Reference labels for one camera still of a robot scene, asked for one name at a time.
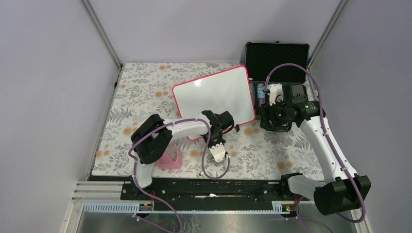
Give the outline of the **pink framed whiteboard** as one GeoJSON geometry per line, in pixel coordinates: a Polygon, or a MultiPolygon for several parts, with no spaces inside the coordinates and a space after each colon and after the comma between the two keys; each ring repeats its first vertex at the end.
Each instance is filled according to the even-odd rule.
{"type": "Polygon", "coordinates": [[[228,111],[238,125],[256,118],[245,66],[176,84],[172,93],[182,118],[195,117],[204,110],[211,110],[215,114],[228,111]]]}

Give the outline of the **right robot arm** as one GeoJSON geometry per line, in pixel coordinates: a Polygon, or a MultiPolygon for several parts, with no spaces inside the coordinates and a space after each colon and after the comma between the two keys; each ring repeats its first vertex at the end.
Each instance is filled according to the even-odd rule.
{"type": "Polygon", "coordinates": [[[360,176],[337,145],[320,103],[308,99],[306,87],[270,84],[258,91],[261,128],[287,132],[295,124],[308,140],[321,166],[323,181],[301,173],[281,176],[279,195],[291,200],[296,195],[314,201],[318,211],[327,216],[363,209],[371,188],[370,179],[360,176]]]}

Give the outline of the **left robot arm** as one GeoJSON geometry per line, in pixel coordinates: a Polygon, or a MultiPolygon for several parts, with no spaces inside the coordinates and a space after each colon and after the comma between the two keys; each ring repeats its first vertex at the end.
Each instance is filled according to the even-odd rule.
{"type": "Polygon", "coordinates": [[[132,193],[140,200],[149,197],[155,162],[175,139],[196,134],[206,142],[203,153],[210,152],[215,162],[227,161],[229,164],[223,135],[239,129],[228,111],[215,114],[204,110],[198,116],[180,119],[162,119],[158,114],[151,115],[131,136],[132,147],[128,155],[134,159],[132,179],[135,184],[132,193]]]}

